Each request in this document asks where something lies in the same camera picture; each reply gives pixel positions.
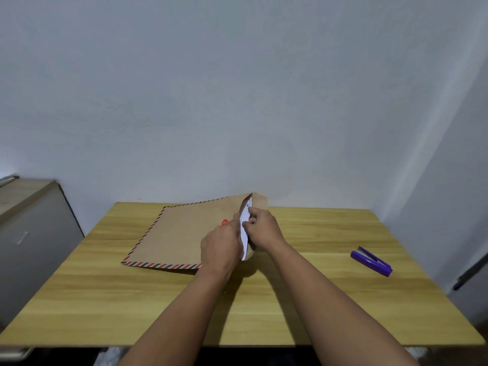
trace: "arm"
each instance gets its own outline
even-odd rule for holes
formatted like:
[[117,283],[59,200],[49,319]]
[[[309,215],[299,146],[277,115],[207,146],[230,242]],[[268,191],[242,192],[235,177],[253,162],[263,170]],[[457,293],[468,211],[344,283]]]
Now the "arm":
[[283,277],[322,364],[418,366],[384,327],[284,240],[271,213],[249,211],[243,226]]
[[195,363],[217,298],[242,256],[239,231],[239,215],[235,214],[227,225],[216,227],[203,238],[202,267],[119,366]]

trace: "hand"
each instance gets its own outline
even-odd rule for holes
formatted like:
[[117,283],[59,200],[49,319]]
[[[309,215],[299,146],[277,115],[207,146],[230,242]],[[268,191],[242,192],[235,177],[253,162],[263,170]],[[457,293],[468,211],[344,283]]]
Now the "hand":
[[209,232],[200,243],[202,250],[202,267],[200,270],[216,273],[226,280],[243,255],[242,243],[239,240],[241,221],[239,214],[228,224],[217,226]]
[[276,218],[267,210],[249,207],[251,217],[242,223],[252,242],[268,251],[276,243],[285,241]]

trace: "brown envelope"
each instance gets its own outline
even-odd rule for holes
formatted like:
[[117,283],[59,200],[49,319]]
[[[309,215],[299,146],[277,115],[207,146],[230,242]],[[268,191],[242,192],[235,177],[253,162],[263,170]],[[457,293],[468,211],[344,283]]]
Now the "brown envelope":
[[[253,207],[268,208],[268,199],[258,193],[164,207],[122,263],[135,267],[200,268],[200,241],[216,226],[232,220],[234,213],[241,214],[250,197]],[[248,243],[246,259],[254,249]]]

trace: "red and blue striped edge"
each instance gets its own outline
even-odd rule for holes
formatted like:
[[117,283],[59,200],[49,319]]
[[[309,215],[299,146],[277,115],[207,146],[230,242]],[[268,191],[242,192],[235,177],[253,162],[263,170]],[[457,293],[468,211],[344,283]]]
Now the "red and blue striped edge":
[[144,238],[147,236],[147,234],[152,230],[153,227],[156,226],[156,223],[158,223],[159,219],[161,218],[162,214],[167,208],[174,208],[174,207],[181,207],[183,205],[191,205],[191,204],[200,204],[200,203],[206,203],[206,202],[213,202],[214,200],[218,199],[212,199],[212,200],[207,200],[204,202],[196,202],[196,203],[186,203],[186,204],[177,204],[177,205],[168,205],[162,208],[161,212],[159,213],[158,217],[154,221],[154,223],[147,229],[147,231],[144,233],[144,235],[139,239],[137,244],[132,248],[132,250],[127,254],[127,257],[124,258],[124,260],[120,263],[125,264],[126,266],[132,266],[132,267],[146,267],[146,268],[166,268],[166,269],[171,269],[171,270],[177,270],[177,269],[198,269],[202,266],[202,264],[161,264],[161,263],[150,263],[150,262],[135,262],[135,261],[129,261],[130,255],[136,250],[136,248],[141,244],[141,241],[144,240]]

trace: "paper document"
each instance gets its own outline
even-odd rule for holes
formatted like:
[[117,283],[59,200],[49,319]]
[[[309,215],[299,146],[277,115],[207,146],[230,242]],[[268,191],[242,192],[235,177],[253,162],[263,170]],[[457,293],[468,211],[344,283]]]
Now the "paper document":
[[242,210],[241,213],[241,240],[242,240],[242,246],[244,248],[244,254],[241,258],[241,261],[246,259],[246,254],[247,254],[247,233],[244,230],[244,227],[242,227],[242,223],[244,221],[249,221],[249,217],[251,216],[249,214],[249,207],[252,207],[252,198],[250,197],[249,200],[246,203],[246,206]]

